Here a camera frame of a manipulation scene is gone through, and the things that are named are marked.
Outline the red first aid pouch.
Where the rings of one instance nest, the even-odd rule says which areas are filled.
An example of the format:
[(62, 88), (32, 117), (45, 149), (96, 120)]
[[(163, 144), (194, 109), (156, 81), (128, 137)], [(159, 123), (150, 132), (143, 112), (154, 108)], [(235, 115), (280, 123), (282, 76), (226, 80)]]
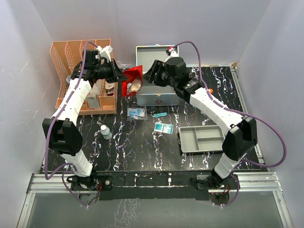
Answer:
[(129, 82), (132, 82), (135, 79), (143, 79), (143, 66), (139, 65), (127, 70), (124, 70), (123, 73), (128, 77), (127, 81), (123, 81), (122, 82), (122, 97), (126, 97), (126, 96), (132, 96), (135, 95), (136, 93), (132, 93), (132, 94), (127, 94), (127, 84)]

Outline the small teal sachet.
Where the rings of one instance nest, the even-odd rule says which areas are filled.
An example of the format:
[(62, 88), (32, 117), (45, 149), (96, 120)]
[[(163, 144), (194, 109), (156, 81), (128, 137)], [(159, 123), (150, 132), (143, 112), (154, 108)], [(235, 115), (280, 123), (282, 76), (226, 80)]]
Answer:
[(154, 118), (159, 118), (159, 117), (165, 117), (167, 116), (168, 113), (167, 112), (163, 112), (163, 113), (156, 113), (153, 115)]

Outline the teal white wipes packet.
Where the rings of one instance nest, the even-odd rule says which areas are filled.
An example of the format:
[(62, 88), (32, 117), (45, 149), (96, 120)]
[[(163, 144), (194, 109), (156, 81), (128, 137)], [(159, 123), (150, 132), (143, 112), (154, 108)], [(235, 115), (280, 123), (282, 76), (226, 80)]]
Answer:
[(166, 124), (166, 123), (155, 123), (154, 132), (159, 133), (166, 133), (166, 134), (172, 134), (173, 133), (174, 126), (172, 124)]

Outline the cotton swab packet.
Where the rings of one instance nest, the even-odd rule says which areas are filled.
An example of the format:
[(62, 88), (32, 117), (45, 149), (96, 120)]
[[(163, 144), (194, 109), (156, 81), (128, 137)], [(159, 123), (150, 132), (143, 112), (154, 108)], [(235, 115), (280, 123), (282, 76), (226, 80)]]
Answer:
[(137, 93), (142, 87), (142, 80), (135, 79), (127, 84), (127, 94)]

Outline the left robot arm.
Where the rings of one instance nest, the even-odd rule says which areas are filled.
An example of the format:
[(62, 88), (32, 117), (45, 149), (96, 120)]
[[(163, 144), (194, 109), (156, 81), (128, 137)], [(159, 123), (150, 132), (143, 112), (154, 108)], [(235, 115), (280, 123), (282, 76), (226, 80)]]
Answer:
[(83, 51), (83, 60), (73, 70), (63, 101), (53, 116), (42, 123), (46, 151), (58, 153), (71, 166), (74, 172), (71, 183), (89, 190), (97, 186), (98, 178), (82, 151), (83, 138), (76, 123), (85, 98), (98, 80), (116, 83), (127, 79), (111, 58), (111, 52), (111, 46)]

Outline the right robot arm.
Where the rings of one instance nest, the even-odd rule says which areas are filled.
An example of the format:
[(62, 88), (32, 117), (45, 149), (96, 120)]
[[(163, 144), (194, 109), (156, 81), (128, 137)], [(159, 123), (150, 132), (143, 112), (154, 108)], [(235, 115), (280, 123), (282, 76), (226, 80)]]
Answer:
[(190, 74), (181, 57), (165, 62), (155, 60), (143, 78), (156, 86), (172, 87), (179, 98), (200, 109), (220, 127), (225, 135), (223, 154), (204, 182), (219, 189), (225, 187), (234, 168), (257, 144), (255, 119), (228, 110), (206, 85)]

